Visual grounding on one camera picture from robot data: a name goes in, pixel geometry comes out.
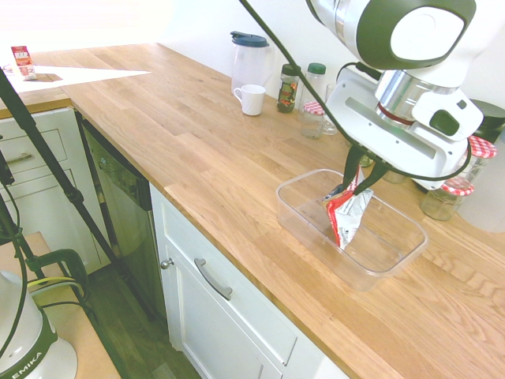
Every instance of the floor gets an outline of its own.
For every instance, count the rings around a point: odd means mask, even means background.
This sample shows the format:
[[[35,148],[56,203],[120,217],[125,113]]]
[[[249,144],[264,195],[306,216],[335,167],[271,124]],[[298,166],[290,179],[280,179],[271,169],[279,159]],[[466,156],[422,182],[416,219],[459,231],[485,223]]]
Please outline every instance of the floor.
[[[122,379],[200,379],[188,359],[170,345],[166,324],[148,321],[116,271],[107,266],[89,279],[88,304],[111,358],[122,366]]]

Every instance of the drawer handle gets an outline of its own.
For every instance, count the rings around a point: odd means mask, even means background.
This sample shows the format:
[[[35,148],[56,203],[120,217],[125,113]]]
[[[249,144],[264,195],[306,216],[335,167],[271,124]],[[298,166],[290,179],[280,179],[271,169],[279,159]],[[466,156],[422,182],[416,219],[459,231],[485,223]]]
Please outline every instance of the drawer handle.
[[[219,285],[214,280],[214,278],[212,278],[212,276],[209,275],[207,270],[204,268],[206,263],[207,262],[205,261],[205,259],[195,258],[196,268],[198,268],[198,271],[200,271],[200,274],[202,274],[204,279],[207,280],[207,283],[209,283],[211,285],[211,287],[214,288],[218,294],[223,296],[226,300],[230,301],[231,300],[231,293],[233,292],[233,290],[229,287],[223,287],[223,286]]]
[[[23,152],[20,156],[17,158],[12,158],[7,161],[7,164],[12,164],[12,163],[18,163],[18,162],[23,162],[24,160],[28,160],[32,158],[32,154],[27,154],[26,152]]]

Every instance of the stainless steel dishwasher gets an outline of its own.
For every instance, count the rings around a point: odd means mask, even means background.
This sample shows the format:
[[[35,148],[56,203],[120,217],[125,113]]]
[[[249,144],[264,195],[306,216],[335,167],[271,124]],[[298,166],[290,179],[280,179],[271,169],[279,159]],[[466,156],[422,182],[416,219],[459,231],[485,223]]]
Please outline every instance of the stainless steel dishwasher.
[[[166,318],[149,181],[88,120],[82,120],[82,126],[88,158],[95,170],[91,169],[101,187],[97,191],[99,201],[106,205],[103,215],[113,251],[125,263],[138,294],[151,308],[146,313],[154,311]]]

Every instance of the silver handle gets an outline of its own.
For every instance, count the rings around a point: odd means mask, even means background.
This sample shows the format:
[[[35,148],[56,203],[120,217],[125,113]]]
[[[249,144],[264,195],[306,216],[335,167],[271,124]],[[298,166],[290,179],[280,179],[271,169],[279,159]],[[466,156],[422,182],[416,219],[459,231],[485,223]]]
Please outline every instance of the silver handle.
[[[21,153],[20,156],[18,156],[17,158],[12,158],[12,159],[9,159],[7,161],[7,164],[12,164],[12,163],[18,163],[18,162],[23,162],[24,160],[28,160],[30,158],[32,158],[33,155],[32,154],[27,154],[26,152],[23,152]]]
[[[162,268],[162,270],[166,270],[167,268],[170,267],[170,265],[174,265],[174,261],[172,261],[172,258],[168,258],[168,261],[163,261],[159,264],[159,267]]]
[[[231,300],[231,293],[233,292],[233,290],[229,287],[223,287],[220,284],[218,284],[214,280],[214,278],[212,278],[212,276],[210,276],[209,273],[207,272],[207,270],[204,268],[206,263],[207,262],[205,261],[205,259],[195,258],[196,268],[198,268],[198,271],[200,271],[200,274],[202,274],[204,279],[207,280],[207,283],[209,283],[211,285],[211,287],[214,288],[218,294],[223,296],[226,300],[230,301]]]

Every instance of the coffee mug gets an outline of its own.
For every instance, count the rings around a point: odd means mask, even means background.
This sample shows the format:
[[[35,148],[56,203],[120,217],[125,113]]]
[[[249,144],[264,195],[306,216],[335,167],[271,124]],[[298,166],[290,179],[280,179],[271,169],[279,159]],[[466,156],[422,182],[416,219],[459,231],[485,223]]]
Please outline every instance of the coffee mug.
[[[263,99],[267,90],[256,84],[242,85],[234,89],[234,95],[242,104],[242,112],[248,116],[257,116],[261,113]]]

